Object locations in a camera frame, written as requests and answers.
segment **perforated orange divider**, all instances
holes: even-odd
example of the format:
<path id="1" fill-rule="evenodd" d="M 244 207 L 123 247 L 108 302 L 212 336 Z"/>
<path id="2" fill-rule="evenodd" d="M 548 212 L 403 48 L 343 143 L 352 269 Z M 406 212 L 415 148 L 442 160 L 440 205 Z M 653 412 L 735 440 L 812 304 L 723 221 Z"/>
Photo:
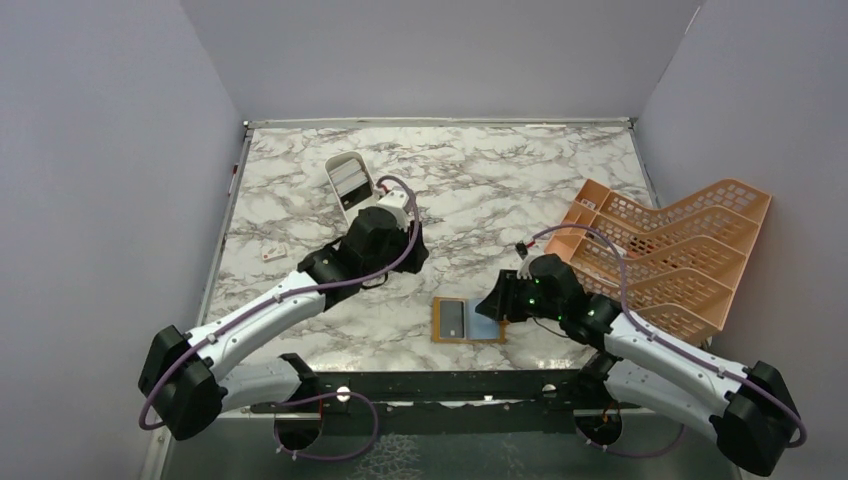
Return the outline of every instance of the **perforated orange divider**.
<path id="1" fill-rule="evenodd" d="M 620 247 L 631 307 L 698 343 L 724 327 L 770 202 L 770 195 L 726 179 L 655 210 L 587 180 L 563 223 L 594 227 Z M 545 252 L 569 263 L 587 291 L 618 298 L 618 263 L 594 235 L 559 230 Z"/>

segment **marble table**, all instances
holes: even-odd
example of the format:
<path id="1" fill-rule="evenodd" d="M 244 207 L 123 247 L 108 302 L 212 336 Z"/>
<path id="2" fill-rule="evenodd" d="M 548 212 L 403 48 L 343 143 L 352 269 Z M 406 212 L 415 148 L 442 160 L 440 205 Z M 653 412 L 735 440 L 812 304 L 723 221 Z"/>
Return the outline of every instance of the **marble table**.
<path id="1" fill-rule="evenodd" d="M 391 274 L 386 285 L 301 322 L 246 363 L 295 352 L 316 371 L 579 368 L 592 355 L 532 322 L 509 325 L 503 345 L 436 344 L 431 305 L 434 296 L 485 296 L 499 269 L 520 264 L 515 242 L 557 224 L 587 178 L 649 205 L 625 127 L 259 129 L 207 322 L 346 232 L 323 165 L 347 151 L 359 152 L 375 178 L 394 174 L 417 192 L 430 258 L 420 274 Z M 285 256 L 264 262 L 268 247 Z"/>

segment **white marble surface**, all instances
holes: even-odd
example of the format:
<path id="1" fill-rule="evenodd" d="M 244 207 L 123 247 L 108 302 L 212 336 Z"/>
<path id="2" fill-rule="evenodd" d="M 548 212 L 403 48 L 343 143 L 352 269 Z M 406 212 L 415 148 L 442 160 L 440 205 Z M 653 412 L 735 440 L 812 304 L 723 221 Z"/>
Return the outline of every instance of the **white marble surface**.
<path id="1" fill-rule="evenodd" d="M 485 296 L 499 269 L 518 268 L 512 245 L 558 223 L 586 178 L 649 204 L 621 127 L 257 130 L 207 321 L 269 289 L 304 255 L 344 234 L 323 163 L 346 151 L 359 152 L 375 178 L 398 175 L 417 192 L 430 258 L 420 274 L 393 273 L 385 286 L 296 325 L 248 363 L 296 352 L 324 371 L 528 369 L 579 367 L 591 356 L 591 348 L 532 322 L 508 326 L 503 345 L 435 344 L 431 304 L 437 295 Z M 286 256 L 263 262 L 267 246 Z"/>

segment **marble tabletop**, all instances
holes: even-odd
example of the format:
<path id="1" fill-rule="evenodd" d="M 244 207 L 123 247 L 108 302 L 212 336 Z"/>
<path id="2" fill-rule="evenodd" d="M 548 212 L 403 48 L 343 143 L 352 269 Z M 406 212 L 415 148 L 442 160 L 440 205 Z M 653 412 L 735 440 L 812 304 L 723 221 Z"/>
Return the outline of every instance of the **marble tabletop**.
<path id="1" fill-rule="evenodd" d="M 515 242 L 557 224 L 587 178 L 650 205 L 624 127 L 256 130 L 207 322 L 346 232 L 324 161 L 348 151 L 361 154 L 375 178 L 397 175 L 417 192 L 430 258 L 418 275 L 391 274 L 384 286 L 301 322 L 245 363 L 287 352 L 316 371 L 579 368 L 588 360 L 593 349 L 532 322 L 509 325 L 502 345 L 433 343 L 432 300 L 485 296 L 499 269 L 520 265 Z M 263 261 L 271 247 L 285 256 Z"/>

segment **gray wall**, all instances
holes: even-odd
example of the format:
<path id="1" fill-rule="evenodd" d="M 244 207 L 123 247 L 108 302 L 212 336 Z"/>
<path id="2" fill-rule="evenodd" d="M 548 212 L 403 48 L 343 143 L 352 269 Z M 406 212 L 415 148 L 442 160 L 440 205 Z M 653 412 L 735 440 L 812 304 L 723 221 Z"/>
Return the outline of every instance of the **gray wall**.
<path id="1" fill-rule="evenodd" d="M 0 477 L 134 478 L 134 384 L 197 312 L 240 117 L 177 0 L 4 1 L 0 45 Z"/>
<path id="2" fill-rule="evenodd" d="M 722 177 L 774 194 L 721 353 L 779 367 L 810 429 L 774 478 L 844 478 L 848 2 L 708 0 L 637 124 L 664 203 Z"/>
<path id="3" fill-rule="evenodd" d="M 248 119 L 641 113 L 701 0 L 182 0 Z"/>

